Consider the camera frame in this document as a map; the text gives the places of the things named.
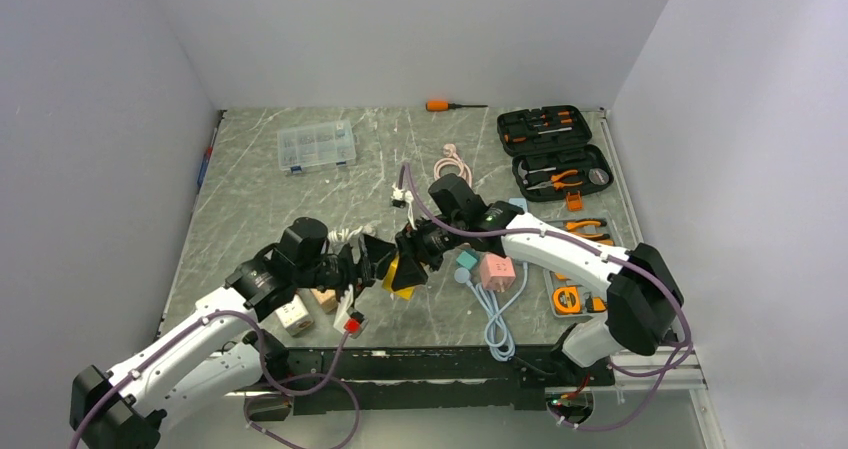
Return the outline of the yellow cube adapter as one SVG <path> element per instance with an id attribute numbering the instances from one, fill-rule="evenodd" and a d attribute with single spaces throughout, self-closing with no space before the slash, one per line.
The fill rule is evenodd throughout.
<path id="1" fill-rule="evenodd" d="M 398 269 L 399 264 L 400 259 L 398 256 L 395 256 L 390 262 L 386 274 L 382 279 L 381 287 L 390 294 L 392 299 L 400 298 L 409 301 L 414 295 L 416 287 L 409 285 L 401 287 L 397 284 L 400 274 Z"/>

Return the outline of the white plug with cord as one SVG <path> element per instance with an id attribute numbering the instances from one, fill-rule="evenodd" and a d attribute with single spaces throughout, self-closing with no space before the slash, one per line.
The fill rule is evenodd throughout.
<path id="1" fill-rule="evenodd" d="M 328 241 L 331 244 L 345 244 L 360 235 L 376 236 L 377 229 L 371 224 L 364 224 L 354 228 L 334 229 L 328 232 Z"/>

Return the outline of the white cube adapter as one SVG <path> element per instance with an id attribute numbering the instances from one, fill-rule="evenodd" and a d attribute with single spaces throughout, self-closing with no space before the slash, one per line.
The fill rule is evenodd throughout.
<path id="1" fill-rule="evenodd" d="M 285 332 L 296 337 L 314 324 L 314 318 L 302 298 L 295 294 L 293 299 L 274 311 Z"/>

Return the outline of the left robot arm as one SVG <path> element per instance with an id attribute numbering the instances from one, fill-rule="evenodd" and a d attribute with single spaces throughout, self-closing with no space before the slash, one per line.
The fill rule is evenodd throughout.
<path id="1" fill-rule="evenodd" d="M 166 425 L 254 382 L 295 395 L 282 384 L 286 349 L 261 322 L 300 289 L 332 290 L 340 304 L 334 328 L 347 342 L 364 324 L 357 296 L 386 276 L 396 254 L 395 244 L 370 234 L 332 251 L 324 223 L 297 219 L 151 345 L 108 370 L 91 365 L 74 378 L 71 447 L 153 448 Z"/>

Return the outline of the pink cube socket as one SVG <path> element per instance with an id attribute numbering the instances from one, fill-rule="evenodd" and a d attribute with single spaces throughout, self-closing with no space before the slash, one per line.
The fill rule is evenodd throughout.
<path id="1" fill-rule="evenodd" d="M 479 263 L 479 277 L 484 290 L 505 292 L 516 279 L 512 259 L 486 253 Z"/>

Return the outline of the black tool case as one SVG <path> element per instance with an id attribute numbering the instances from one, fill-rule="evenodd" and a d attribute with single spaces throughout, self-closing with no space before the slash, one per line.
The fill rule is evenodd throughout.
<path id="1" fill-rule="evenodd" d="M 587 196 L 612 186 L 613 171 L 601 149 L 591 143 L 592 131 L 572 105 L 543 106 L 501 114 L 497 134 L 512 158 L 512 174 L 521 194 L 531 202 L 552 202 L 568 195 Z M 528 191 L 552 175 L 576 169 L 579 187 Z"/>

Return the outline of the grey tool case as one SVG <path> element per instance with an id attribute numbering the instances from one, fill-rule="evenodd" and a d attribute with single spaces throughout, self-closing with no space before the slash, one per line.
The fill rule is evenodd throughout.
<path id="1" fill-rule="evenodd" d="M 604 315 L 609 307 L 607 298 L 609 274 L 603 267 L 602 256 L 610 252 L 625 256 L 628 248 L 621 246 L 615 231 L 604 218 L 534 220 L 536 226 L 565 233 L 566 239 L 554 238 L 549 246 L 562 250 L 562 255 L 545 258 L 543 281 L 556 318 L 576 320 L 580 317 Z M 553 312 L 551 296 L 556 288 L 576 286 L 582 302 L 582 313 L 557 316 Z"/>

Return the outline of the orange cube adapter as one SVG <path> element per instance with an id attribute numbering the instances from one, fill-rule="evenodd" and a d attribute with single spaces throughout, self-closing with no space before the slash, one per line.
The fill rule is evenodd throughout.
<path id="1" fill-rule="evenodd" d="M 338 308 L 339 302 L 334 290 L 321 291 L 319 289 L 311 289 L 310 294 L 324 313 L 330 314 Z"/>

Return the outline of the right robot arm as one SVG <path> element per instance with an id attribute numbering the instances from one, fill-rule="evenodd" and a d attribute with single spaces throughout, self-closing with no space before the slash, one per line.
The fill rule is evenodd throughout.
<path id="1" fill-rule="evenodd" d="M 652 356 L 674 321 L 683 295 L 659 251 L 591 242 L 556 228 L 506 201 L 486 203 L 465 180 L 448 174 L 428 190 L 438 212 L 407 224 L 395 236 L 393 289 L 422 285 L 446 252 L 463 244 L 480 252 L 537 265 L 575 280 L 605 302 L 605 311 L 576 323 L 551 357 L 557 380 L 574 384 L 590 366 L 620 351 Z"/>

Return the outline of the light blue power strip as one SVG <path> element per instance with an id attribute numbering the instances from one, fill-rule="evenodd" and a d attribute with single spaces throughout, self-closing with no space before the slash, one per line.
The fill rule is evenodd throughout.
<path id="1" fill-rule="evenodd" d="M 524 199 L 524 198 L 519 198 L 519 197 L 510 198 L 510 199 L 508 200 L 508 202 L 509 202 L 510 204 L 512 204 L 512 205 L 514 205 L 514 206 L 516 206 L 516 207 L 521 208 L 524 212 L 528 212 L 528 211 L 529 211 L 528 202 L 527 202 L 527 200 L 526 200 L 526 199 Z"/>

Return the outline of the light blue round plug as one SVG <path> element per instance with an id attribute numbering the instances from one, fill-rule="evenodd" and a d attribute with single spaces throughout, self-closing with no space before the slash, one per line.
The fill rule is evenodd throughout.
<path id="1" fill-rule="evenodd" d="M 471 284 L 471 273 L 468 269 L 466 269 L 464 267 L 457 268 L 455 270 L 453 276 L 454 276 L 455 281 L 459 284 L 463 284 L 463 285 L 470 285 Z"/>

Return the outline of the teal cube adapter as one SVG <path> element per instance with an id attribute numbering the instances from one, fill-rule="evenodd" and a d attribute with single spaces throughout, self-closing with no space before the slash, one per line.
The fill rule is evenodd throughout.
<path id="1" fill-rule="evenodd" d="M 456 263 L 459 267 L 472 271 L 479 264 L 479 257 L 474 251 L 463 250 L 458 254 Z"/>

